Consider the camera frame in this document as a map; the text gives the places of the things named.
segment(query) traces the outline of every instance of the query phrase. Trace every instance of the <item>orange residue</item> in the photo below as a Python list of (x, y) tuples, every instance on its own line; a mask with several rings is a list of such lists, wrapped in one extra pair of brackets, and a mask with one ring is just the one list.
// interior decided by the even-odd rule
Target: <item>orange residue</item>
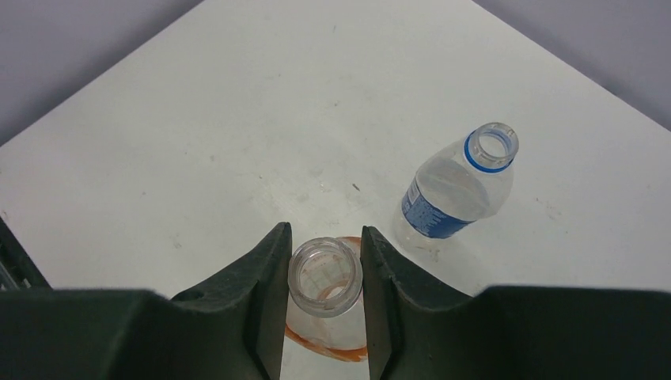
[(329, 358), (342, 360), (344, 362), (361, 362), (363, 360), (368, 359), (367, 346), (364, 346), (363, 348), (358, 348), (356, 350), (338, 350), (335, 348), (326, 348), (324, 346), (308, 342), (307, 340), (299, 336), (297, 333), (295, 333), (292, 329), (290, 329), (289, 326), (287, 326), (286, 324), (284, 325), (284, 336), (287, 336), (289, 339), (309, 349), (312, 352), (328, 356)]
[(360, 237), (346, 236), (346, 237), (343, 237), (343, 239), (347, 239), (347, 240), (355, 243), (359, 248), (361, 248), (361, 238)]

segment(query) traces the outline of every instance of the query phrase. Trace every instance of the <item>blue label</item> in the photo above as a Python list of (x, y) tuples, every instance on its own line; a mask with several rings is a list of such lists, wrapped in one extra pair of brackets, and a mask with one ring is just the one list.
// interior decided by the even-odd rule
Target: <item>blue label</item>
[(401, 211), (410, 225), (427, 238), (445, 239), (472, 222), (454, 218), (438, 210), (419, 191), (413, 180), (401, 202)]

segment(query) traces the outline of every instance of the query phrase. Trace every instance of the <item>clear plastic bottle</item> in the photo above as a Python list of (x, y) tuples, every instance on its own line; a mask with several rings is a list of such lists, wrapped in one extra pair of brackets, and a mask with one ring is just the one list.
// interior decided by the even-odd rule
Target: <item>clear plastic bottle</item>
[(508, 199), (517, 135), (488, 123), (424, 162), (397, 208), (393, 229), (406, 250), (432, 250), (442, 239), (490, 217)]
[(367, 358), (360, 237), (319, 237), (291, 257), (285, 335), (322, 355)]

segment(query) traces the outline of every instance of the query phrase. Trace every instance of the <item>bottle neck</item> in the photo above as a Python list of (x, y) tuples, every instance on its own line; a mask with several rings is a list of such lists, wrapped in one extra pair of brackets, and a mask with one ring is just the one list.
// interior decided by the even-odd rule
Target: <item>bottle neck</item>
[(484, 124), (464, 143), (466, 160), (485, 173), (499, 173), (510, 166), (518, 149), (517, 134), (504, 123)]
[(332, 237), (307, 241), (289, 262), (289, 292), (314, 317), (337, 317), (361, 294), (363, 270), (356, 253)]

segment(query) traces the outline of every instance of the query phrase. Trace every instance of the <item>white table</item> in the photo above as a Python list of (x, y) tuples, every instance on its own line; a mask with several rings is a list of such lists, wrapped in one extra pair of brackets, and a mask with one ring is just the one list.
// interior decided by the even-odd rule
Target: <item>white table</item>
[(471, 294), (671, 290), (671, 134), (467, 0), (207, 0), (0, 149), (0, 213), (55, 287), (171, 296), (282, 220), (391, 237), (419, 164), (492, 120), (520, 136), (510, 199), (413, 261)]

